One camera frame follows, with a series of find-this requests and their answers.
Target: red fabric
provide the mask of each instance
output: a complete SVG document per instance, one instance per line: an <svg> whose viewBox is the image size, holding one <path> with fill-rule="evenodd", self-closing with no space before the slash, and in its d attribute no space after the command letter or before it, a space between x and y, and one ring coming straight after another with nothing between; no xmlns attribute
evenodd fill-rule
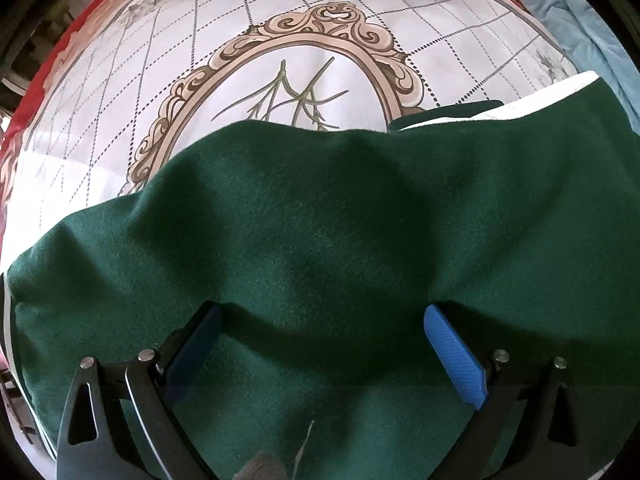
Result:
<svg viewBox="0 0 640 480"><path fill-rule="evenodd" d="M51 51L47 60L43 63L43 65L38 70L38 73L31 81L27 93L24 95L22 100L20 101L20 105L18 109L15 111L14 116L12 117L11 123L7 128L6 133L4 134L4 138L2 139L2 145L0 145L0 168L2 168L3 163L6 162L5 158L9 157L13 161L16 160L17 152L20 150L21 142L18 137L15 139L15 143L11 146L12 140L16 136L20 136L22 132L27 128L27 126L31 123L33 118L35 117L40 105L44 101L45 92L44 92L44 82L46 81L49 73L53 65L55 64L56 58L58 55L68 47L69 39L71 34L77 32L84 25L87 17L94 11L94 9L103 2L104 0L94 0L92 3L74 20L74 22L69 26L69 28L65 31L65 33L60 38L58 44ZM518 6L522 7L522 4L518 0L511 0L516 3ZM5 164L6 173L11 173L11 168L8 166L11 165L11 161L9 160L9 164ZM10 186L11 179L8 178L5 182L0 182L0 187L2 184L4 186ZM0 189L0 200L3 196L2 189ZM4 234L4 215L6 213L6 204L0 203L0 249L2 248L2 235Z"/></svg>

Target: silver screw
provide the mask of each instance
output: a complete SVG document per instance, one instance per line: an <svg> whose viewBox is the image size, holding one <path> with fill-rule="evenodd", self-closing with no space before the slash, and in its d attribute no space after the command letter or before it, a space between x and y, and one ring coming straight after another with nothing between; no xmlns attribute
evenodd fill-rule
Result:
<svg viewBox="0 0 640 480"><path fill-rule="evenodd" d="M566 368L566 359L564 357L555 357L554 366L558 368L558 370L564 370Z"/></svg>
<svg viewBox="0 0 640 480"><path fill-rule="evenodd" d="M95 365L95 359L93 357L85 357L84 359L82 359L82 361L80 361L80 367L83 370L87 370L88 368L91 368L93 365Z"/></svg>
<svg viewBox="0 0 640 480"><path fill-rule="evenodd" d="M148 363L156 356L156 351L151 348L146 348L141 350L138 354L138 361L142 361L143 363Z"/></svg>
<svg viewBox="0 0 640 480"><path fill-rule="evenodd" d="M494 361L498 363L508 363L509 359L511 359L511 356L509 355L509 352L507 352L506 350L497 349L494 352Z"/></svg>

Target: blue gripper pad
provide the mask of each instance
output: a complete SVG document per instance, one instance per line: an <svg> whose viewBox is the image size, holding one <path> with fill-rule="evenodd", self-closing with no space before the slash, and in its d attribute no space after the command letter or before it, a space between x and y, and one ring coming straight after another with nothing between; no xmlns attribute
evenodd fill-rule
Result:
<svg viewBox="0 0 640 480"><path fill-rule="evenodd" d="M485 370L434 304L424 311L424 333L458 395L479 410L487 396Z"/></svg>

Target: light blue blanket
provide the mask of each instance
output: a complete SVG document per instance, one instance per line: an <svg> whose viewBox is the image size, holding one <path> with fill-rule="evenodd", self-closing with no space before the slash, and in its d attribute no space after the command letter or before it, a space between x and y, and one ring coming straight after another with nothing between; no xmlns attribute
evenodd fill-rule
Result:
<svg viewBox="0 0 640 480"><path fill-rule="evenodd" d="M580 72L611 86L640 135L640 73L618 38L585 0L520 0L564 48Z"/></svg>

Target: green fabric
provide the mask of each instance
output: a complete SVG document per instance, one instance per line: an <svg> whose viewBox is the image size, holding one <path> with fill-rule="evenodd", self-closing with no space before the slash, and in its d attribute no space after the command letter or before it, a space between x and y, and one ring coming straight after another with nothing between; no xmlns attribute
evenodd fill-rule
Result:
<svg viewBox="0 0 640 480"><path fill-rule="evenodd" d="M393 135L223 128L74 213L8 271L20 380L55 438L86 355L157 347L209 299L225 334L177 416L222 477L426 478L472 414L422 330L564 356L596 471L640 418L640 156L601 80L511 121Z"/></svg>
<svg viewBox="0 0 640 480"><path fill-rule="evenodd" d="M423 123L425 121L431 121L433 119L439 119L440 117L473 117L474 115L481 114L482 112L488 112L494 108L504 106L502 101L497 99L487 101L476 101L473 103L462 103L457 105L442 106L439 108L432 108L424 112L418 112L417 114L405 115L389 123L389 131L396 132L411 126L412 124Z"/></svg>

